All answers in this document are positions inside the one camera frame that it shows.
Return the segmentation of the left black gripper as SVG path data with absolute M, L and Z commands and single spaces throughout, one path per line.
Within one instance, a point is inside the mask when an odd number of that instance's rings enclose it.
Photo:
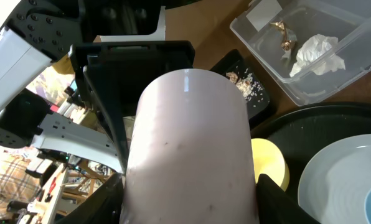
M 101 42 L 72 45 L 69 57 L 80 98 L 113 141 L 124 170 L 129 146 L 123 119 L 136 114 L 139 97 L 157 77 L 192 68 L 195 50 L 186 40 Z

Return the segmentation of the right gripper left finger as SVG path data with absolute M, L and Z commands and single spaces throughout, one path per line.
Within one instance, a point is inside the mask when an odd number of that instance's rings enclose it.
M 113 174 L 91 196 L 57 224 L 119 224 L 124 185 L 121 174 Z

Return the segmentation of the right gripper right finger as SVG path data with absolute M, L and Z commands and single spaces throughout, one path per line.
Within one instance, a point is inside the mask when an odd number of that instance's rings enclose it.
M 260 224 L 319 224 L 268 175 L 259 175 L 256 199 Z

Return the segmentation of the yellow bowl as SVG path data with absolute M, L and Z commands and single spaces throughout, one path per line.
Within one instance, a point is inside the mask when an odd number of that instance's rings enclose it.
M 271 141 L 251 139 L 255 182 L 261 174 L 268 175 L 283 191 L 289 185 L 289 168 L 280 149 Z

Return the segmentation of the pink plastic cup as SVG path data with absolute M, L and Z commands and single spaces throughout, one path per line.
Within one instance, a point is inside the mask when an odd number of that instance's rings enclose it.
M 143 91 L 121 223 L 258 223 L 247 108 L 225 77 L 176 70 Z

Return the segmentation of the food scraps and rice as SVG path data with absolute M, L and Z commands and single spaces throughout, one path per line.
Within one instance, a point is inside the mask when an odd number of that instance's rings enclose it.
M 249 73 L 245 78 L 241 78 L 234 72 L 227 72 L 225 74 L 225 76 L 241 91 L 247 103 L 253 100 L 256 100 L 259 103 L 264 99 L 264 88 L 256 78 L 253 78 L 252 75 L 252 73 Z

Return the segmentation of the white napkin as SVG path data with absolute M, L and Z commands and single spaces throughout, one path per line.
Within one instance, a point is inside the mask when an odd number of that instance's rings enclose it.
M 289 73 L 290 77 L 294 77 L 302 69 L 323 56 L 326 52 L 331 50 L 333 46 L 337 45 L 338 41 L 339 39 L 337 37 L 329 37 L 321 34 L 316 34 L 309 38 L 297 52 L 296 63 L 294 63 Z M 338 69 L 346 69 L 344 59 L 337 55 L 333 55 L 312 71 L 316 75 L 323 75 L 329 71 L 336 72 Z

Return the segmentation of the gold foil wrapper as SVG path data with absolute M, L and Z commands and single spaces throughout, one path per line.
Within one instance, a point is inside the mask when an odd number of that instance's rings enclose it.
M 296 42 L 298 41 L 294 31 L 291 30 L 284 23 L 284 21 L 272 22 L 270 25 L 273 26 L 276 30 L 280 31 L 282 35 L 281 48 L 285 52 L 292 51 L 292 49 L 296 45 Z

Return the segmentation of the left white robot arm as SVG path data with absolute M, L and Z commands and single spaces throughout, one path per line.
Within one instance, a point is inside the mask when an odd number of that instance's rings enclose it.
M 185 1 L 55 1 L 17 3 L 0 28 L 0 146 L 62 151 L 119 172 L 129 146 L 124 117 L 157 77 L 191 68 L 188 41 L 165 39 L 165 10 Z M 27 89 L 69 58 L 77 90 L 72 102 L 96 113 L 103 132 L 51 110 Z

